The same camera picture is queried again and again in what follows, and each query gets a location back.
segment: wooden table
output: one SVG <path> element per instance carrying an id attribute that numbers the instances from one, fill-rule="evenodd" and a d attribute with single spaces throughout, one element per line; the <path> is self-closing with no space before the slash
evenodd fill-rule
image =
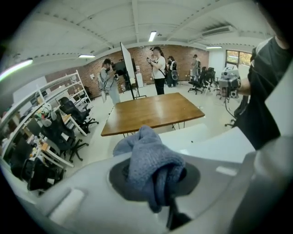
<path id="1" fill-rule="evenodd" d="M 142 125 L 152 128 L 203 117 L 205 114 L 179 93 L 117 103 L 101 136 L 136 132 Z"/>

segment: gray towel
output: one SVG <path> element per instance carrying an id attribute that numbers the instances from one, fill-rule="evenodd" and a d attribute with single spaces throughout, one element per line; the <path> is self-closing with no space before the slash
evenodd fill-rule
<path id="1" fill-rule="evenodd" d="M 185 166 L 181 154 L 170 150 L 149 126 L 118 142 L 113 155 L 132 152 L 128 183 L 148 199 L 153 212 L 168 205 L 170 192 L 178 182 Z"/>

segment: fluorescent light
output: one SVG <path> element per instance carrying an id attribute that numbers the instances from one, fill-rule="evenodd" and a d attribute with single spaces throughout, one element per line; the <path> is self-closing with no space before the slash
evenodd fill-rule
<path id="1" fill-rule="evenodd" d="M 156 33 L 157 33 L 157 31 L 151 32 L 150 39 L 148 39 L 149 42 L 152 42 L 154 40 Z"/>
<path id="2" fill-rule="evenodd" d="M 85 58 L 85 59 L 90 59 L 90 58 L 94 58 L 94 55 L 86 55 L 86 54 L 81 54 L 80 56 L 78 56 L 79 58 Z"/>
<path id="3" fill-rule="evenodd" d="M 222 46 L 208 46 L 206 49 L 222 49 Z"/>
<path id="4" fill-rule="evenodd" d="M 32 59 L 28 59 L 26 61 L 23 61 L 19 64 L 16 64 L 12 67 L 10 67 L 9 69 L 5 70 L 4 72 L 2 72 L 0 74 L 0 81 L 2 81 L 4 78 L 6 78 L 7 76 L 9 76 L 10 74 L 12 74 L 13 72 L 21 69 L 21 68 L 24 68 L 28 65 L 31 65 L 33 63 L 33 60 Z"/>

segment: table leg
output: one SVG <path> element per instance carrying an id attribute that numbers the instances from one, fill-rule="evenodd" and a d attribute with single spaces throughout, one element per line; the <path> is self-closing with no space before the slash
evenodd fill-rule
<path id="1" fill-rule="evenodd" d="M 47 159 L 48 161 L 50 161 L 51 163 L 55 164 L 56 166 L 64 169 L 64 166 L 61 166 L 59 163 L 56 163 L 54 160 L 52 160 L 51 158 L 49 158 L 47 155 L 45 155 L 43 152 L 41 152 L 41 155 Z"/>
<path id="2" fill-rule="evenodd" d="M 58 159 L 60 162 L 66 164 L 66 165 L 68 165 L 68 166 L 70 166 L 70 167 L 74 167 L 73 164 L 71 164 L 71 163 L 67 162 L 66 160 L 64 160 L 63 158 L 59 157 L 57 154 L 53 153 L 51 150 L 48 149 L 48 150 L 46 150 L 46 152 L 47 152 L 49 155 L 51 155 L 52 157 Z"/>
<path id="3" fill-rule="evenodd" d="M 87 134 L 82 130 L 82 128 L 75 122 L 75 120 L 70 116 L 70 120 L 73 122 L 73 124 L 77 127 L 77 129 L 84 135 L 87 136 Z"/>

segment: black cap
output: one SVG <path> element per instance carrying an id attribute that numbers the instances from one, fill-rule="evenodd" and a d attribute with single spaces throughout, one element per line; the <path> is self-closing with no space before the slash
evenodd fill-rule
<path id="1" fill-rule="evenodd" d="M 158 51 L 162 51 L 161 48 L 160 48 L 159 46 L 155 46 L 152 50 L 154 50 L 154 49 L 156 49 L 156 50 L 158 50 Z"/>

